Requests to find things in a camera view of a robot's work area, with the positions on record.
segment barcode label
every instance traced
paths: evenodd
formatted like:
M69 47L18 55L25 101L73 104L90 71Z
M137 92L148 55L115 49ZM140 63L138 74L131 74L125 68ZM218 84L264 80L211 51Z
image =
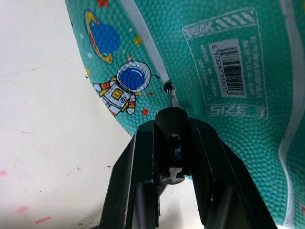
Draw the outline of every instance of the barcode label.
M246 98L238 39L209 44L222 97Z

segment yellow star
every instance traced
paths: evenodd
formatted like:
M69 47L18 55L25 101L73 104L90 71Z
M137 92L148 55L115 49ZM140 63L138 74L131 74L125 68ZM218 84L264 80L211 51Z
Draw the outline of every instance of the yellow star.
M89 68L85 67L85 69L86 69L87 75L90 76L91 75L91 71L89 70Z
M136 38L133 39L133 42L134 42L135 45L142 44L142 39L138 35Z

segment red star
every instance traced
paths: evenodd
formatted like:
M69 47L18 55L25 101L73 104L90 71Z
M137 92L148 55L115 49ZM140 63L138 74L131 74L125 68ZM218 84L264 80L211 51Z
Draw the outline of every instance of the red star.
M128 61L128 62L129 62L129 61L133 61L133 58L134 58L134 55L130 55L130 56L127 57L127 61Z
M141 111L141 113L143 114L143 116L147 116L148 113L149 113L149 110L146 109L146 108L144 108L144 109Z
M103 6L108 7L108 0L96 0L96 1L99 4L99 7L103 7Z

